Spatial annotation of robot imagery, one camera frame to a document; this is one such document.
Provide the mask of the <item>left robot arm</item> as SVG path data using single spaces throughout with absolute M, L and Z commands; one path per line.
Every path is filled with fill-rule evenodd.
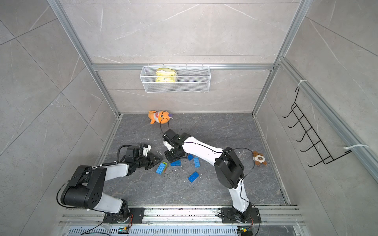
M 162 158 L 150 150 L 148 144 L 121 145 L 114 162 L 97 166 L 80 165 L 58 190 L 57 203 L 66 208 L 85 208 L 109 216 L 129 217 L 131 213 L 127 201 L 105 194 L 104 184 L 109 180 L 130 176 L 138 168 L 150 170 L 159 165 Z

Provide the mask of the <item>green lego brick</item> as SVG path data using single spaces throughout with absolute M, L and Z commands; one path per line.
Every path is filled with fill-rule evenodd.
M 162 171 L 162 173 L 165 173 L 165 171 L 166 171 L 166 169 L 167 169 L 167 167 L 168 167 L 168 164 L 167 164 L 167 163 L 165 163 L 165 162 L 163 162 L 163 164 L 164 164 L 164 168 L 163 168 L 163 171 Z

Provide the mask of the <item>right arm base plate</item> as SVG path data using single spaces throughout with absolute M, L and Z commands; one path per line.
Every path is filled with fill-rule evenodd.
M 233 207 L 223 207 L 217 217 L 221 218 L 222 223 L 259 224 L 262 222 L 259 209 L 256 207 L 248 207 L 245 212 L 237 211 Z

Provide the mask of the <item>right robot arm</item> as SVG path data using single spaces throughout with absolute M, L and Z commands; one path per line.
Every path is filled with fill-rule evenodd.
M 173 163 L 190 154 L 210 163 L 216 171 L 219 182 L 228 188 L 232 198 L 232 221 L 246 223 L 259 215 L 258 209 L 252 204 L 244 187 L 244 165 L 237 156 L 235 149 L 216 148 L 197 140 L 190 134 L 181 135 L 168 129 L 163 133 L 163 144 L 167 148 L 164 155 Z

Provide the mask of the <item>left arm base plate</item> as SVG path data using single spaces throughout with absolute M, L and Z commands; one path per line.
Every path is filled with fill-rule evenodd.
M 106 213 L 103 218 L 105 224 L 141 224 L 143 221 L 145 208 L 132 207 L 121 210 L 120 213 Z

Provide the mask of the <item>light blue long lego brick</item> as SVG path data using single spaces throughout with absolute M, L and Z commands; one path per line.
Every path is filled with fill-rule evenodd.
M 163 164 L 163 162 L 161 162 L 160 165 L 158 166 L 157 170 L 156 170 L 156 173 L 158 173 L 159 175 L 163 174 L 162 173 L 163 168 L 164 168 L 164 164 Z

